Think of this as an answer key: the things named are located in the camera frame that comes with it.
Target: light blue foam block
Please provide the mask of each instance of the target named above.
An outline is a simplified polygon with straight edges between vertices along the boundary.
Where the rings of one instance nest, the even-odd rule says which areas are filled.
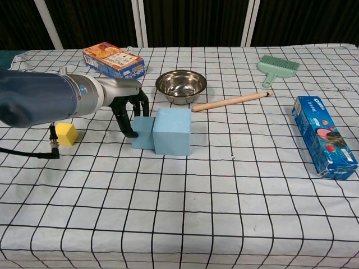
[[[191,153],[191,110],[159,108],[153,139],[156,154],[188,156]]]
[[[155,121],[154,117],[135,117],[132,123],[132,129],[139,134],[132,140],[134,149],[154,150],[152,128]]]

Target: yellow cube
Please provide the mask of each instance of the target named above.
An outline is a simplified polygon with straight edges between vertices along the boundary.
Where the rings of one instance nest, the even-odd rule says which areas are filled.
[[[72,146],[79,136],[72,123],[60,122],[56,125],[57,142],[63,146]]]

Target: snack box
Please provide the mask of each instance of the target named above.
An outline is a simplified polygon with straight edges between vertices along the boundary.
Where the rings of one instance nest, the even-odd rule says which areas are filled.
[[[84,61],[96,71],[113,78],[139,78],[145,74],[145,62],[107,42],[82,50]]]
[[[354,173],[358,162],[319,97],[298,96],[292,114],[320,177],[347,179]]]

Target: wooden dowel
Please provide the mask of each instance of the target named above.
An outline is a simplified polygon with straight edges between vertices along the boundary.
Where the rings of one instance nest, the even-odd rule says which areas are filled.
[[[232,104],[238,104],[238,103],[247,102],[247,101],[251,101],[251,100],[256,100],[256,99],[260,99],[262,97],[271,96],[272,94],[273,94],[272,91],[266,91],[266,92],[261,92],[258,94],[248,94],[248,95],[239,96],[239,97],[235,97],[235,98],[224,99],[222,101],[217,101],[217,102],[213,102],[213,103],[194,105],[194,106],[192,106],[192,112],[198,112],[198,111],[212,109],[212,108],[220,108],[221,106],[225,106],[225,105],[232,105]]]

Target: dark background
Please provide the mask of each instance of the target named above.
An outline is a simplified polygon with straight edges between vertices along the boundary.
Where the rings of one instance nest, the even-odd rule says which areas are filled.
[[[46,0],[65,49],[137,46],[131,0]],[[144,0],[149,47],[240,46],[248,0]],[[32,0],[0,0],[0,49],[53,49]],[[359,45],[358,0],[261,0],[252,46]]]

